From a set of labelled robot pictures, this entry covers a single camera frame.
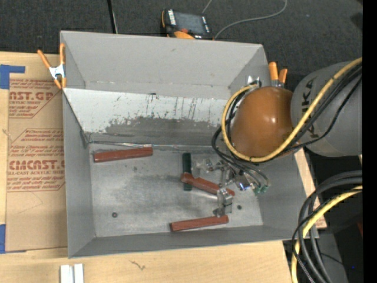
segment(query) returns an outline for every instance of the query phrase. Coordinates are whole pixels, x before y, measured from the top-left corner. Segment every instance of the black device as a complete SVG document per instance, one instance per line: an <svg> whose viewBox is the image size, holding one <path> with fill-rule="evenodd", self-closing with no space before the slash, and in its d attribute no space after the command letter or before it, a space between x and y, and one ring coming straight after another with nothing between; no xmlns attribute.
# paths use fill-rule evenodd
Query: black device
<svg viewBox="0 0 377 283"><path fill-rule="evenodd" d="M163 34L170 38L213 40L212 32L204 15L164 9L161 16L161 29Z"/></svg>

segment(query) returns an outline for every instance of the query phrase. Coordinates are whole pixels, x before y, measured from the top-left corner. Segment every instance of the wooden plank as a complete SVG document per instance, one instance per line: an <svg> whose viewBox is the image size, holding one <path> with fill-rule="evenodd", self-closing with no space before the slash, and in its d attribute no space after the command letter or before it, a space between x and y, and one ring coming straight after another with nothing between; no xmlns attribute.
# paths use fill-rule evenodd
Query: wooden plank
<svg viewBox="0 0 377 283"><path fill-rule="evenodd" d="M84 264L85 283L291 282L279 241L67 259L66 249L0 256L3 282L56 283L59 267Z"/></svg>
<svg viewBox="0 0 377 283"><path fill-rule="evenodd" d="M304 190L306 193L306 196L309 196L315 191L315 185L312 178L312 174L309 169L309 165L306 160L305 152L303 149L300 149L295 153L295 159L297 163L297 167L299 168L299 173L302 179L302 184L304 186ZM317 208L320 205L318 198L315 201L314 208ZM327 224L325 221L325 217L322 216L318 219L316 222L316 227L318 229L324 229L327 228Z"/></svg>

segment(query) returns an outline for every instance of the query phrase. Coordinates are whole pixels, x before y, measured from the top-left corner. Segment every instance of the dark green object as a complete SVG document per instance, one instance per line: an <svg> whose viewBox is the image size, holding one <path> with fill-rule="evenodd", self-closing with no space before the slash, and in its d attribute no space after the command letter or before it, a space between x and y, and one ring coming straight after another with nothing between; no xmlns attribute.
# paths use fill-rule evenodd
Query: dark green object
<svg viewBox="0 0 377 283"><path fill-rule="evenodd" d="M183 173L191 174L191 153L182 154L182 167L183 167ZM183 184L183 190L191 191L192 189L193 189L192 185L189 185L188 183Z"/></svg>

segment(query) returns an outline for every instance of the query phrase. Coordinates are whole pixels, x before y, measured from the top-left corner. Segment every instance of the dark floor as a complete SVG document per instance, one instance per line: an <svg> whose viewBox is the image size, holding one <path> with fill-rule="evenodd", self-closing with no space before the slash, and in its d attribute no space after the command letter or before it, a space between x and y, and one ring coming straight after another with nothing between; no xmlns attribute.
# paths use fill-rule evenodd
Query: dark floor
<svg viewBox="0 0 377 283"><path fill-rule="evenodd" d="M160 36L162 9L200 14L208 1L113 0L113 7L119 33ZM275 13L283 5L284 0L213 0L206 16L216 33L234 21ZM57 53L62 29L111 32L106 0L0 0L1 51L35 52L41 48ZM363 0L288 0L286 10L278 17L236 25L219 40L263 44L268 61L288 68L287 83L292 90L315 70L362 56L362 30ZM317 183L333 173L359 167L354 158L329 160L309 155ZM354 228L350 221L362 215L361 204L356 207L354 218L339 210L337 215L343 218L335 216L338 223L332 221L336 223L333 233L338 236L340 251L350 250L348 244L360 246L360 236L347 232ZM359 249L340 255L353 259L347 260L348 265L362 261ZM362 282L358 274L353 272L349 282Z"/></svg>

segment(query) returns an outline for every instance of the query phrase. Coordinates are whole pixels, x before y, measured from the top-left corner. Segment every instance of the cardboard sheet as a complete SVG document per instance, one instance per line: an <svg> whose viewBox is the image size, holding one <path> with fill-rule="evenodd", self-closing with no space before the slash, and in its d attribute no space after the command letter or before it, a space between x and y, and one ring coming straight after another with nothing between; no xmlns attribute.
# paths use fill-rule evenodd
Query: cardboard sheet
<svg viewBox="0 0 377 283"><path fill-rule="evenodd" d="M5 250L66 246L61 91L37 54L0 52L0 64L25 66L10 76Z"/></svg>

